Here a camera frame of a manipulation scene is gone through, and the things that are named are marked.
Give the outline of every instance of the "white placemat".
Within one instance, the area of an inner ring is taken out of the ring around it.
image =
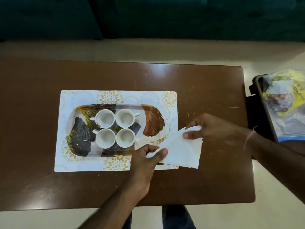
[[[63,90],[60,93],[55,153],[55,172],[129,170],[131,157],[80,157],[73,154],[66,141],[67,122],[75,108],[87,104],[149,104],[163,116],[167,133],[178,131],[176,92]],[[178,169],[175,165],[157,165],[156,169]]]

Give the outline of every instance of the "cup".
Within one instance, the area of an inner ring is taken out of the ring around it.
[[[109,109],[102,109],[90,120],[95,121],[100,128],[110,128],[115,122],[115,114]]]
[[[116,143],[122,148],[128,148],[135,142],[135,133],[129,128],[123,128],[116,134]]]
[[[135,122],[135,117],[139,116],[139,113],[134,114],[129,109],[121,109],[116,113],[115,120],[118,126],[121,128],[128,128]]]
[[[114,131],[111,129],[104,128],[100,131],[94,129],[92,132],[96,134],[95,142],[99,147],[108,149],[114,145],[116,136]]]

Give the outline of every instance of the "person's left hand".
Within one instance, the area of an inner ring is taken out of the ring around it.
[[[139,191],[139,198],[144,198],[149,190],[150,180],[152,179],[156,165],[166,157],[167,149],[162,149],[152,158],[147,158],[149,152],[154,152],[158,146],[144,145],[132,154],[130,165],[130,182]]]

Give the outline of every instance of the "pants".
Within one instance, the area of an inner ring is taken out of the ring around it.
[[[196,229],[193,220],[184,205],[162,206],[163,229]],[[131,229],[132,214],[122,229]]]

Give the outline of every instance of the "teal couch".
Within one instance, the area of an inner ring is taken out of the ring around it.
[[[20,0],[0,38],[188,38],[305,42],[305,0]]]

